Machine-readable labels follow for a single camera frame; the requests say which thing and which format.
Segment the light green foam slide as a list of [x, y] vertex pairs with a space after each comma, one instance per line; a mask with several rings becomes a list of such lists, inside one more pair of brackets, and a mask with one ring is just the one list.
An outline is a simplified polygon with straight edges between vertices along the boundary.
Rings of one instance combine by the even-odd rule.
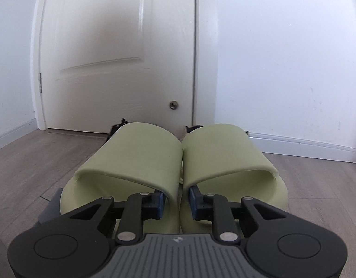
[[230, 202], [252, 196], [281, 210], [287, 209], [288, 191], [279, 172], [241, 128], [231, 124], [200, 127], [186, 134], [182, 147], [183, 233], [211, 231], [209, 221], [195, 221], [192, 217], [188, 200], [192, 186], [197, 186], [202, 194], [223, 195]]

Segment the black suede sneaker upright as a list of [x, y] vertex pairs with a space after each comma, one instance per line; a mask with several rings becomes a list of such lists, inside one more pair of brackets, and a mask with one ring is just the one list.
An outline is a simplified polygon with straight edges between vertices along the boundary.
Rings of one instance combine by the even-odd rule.
[[186, 133], [189, 134], [200, 127], [202, 127], [202, 125], [195, 125], [195, 126], [190, 126], [190, 127], [186, 126]]

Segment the black Puma sneaker lying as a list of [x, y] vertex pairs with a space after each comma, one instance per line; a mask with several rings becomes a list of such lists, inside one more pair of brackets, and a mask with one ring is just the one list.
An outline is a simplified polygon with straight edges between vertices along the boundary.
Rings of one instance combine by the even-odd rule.
[[112, 137], [122, 126], [125, 126], [128, 123], [129, 122], [125, 118], [122, 118], [119, 124], [115, 124], [112, 126], [111, 131], [109, 133], [109, 137]]

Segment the white door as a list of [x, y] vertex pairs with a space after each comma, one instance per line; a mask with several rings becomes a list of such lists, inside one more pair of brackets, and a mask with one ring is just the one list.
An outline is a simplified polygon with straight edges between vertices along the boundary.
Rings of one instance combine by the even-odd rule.
[[192, 120], [194, 42], [195, 0], [45, 0], [46, 127], [108, 133], [125, 118], [181, 135]]

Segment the metal door hinge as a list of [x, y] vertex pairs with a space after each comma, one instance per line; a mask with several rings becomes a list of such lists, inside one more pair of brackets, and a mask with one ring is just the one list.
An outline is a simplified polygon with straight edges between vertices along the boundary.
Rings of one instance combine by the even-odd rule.
[[39, 73], [39, 93], [42, 94], [43, 88], [42, 88], [42, 74]]

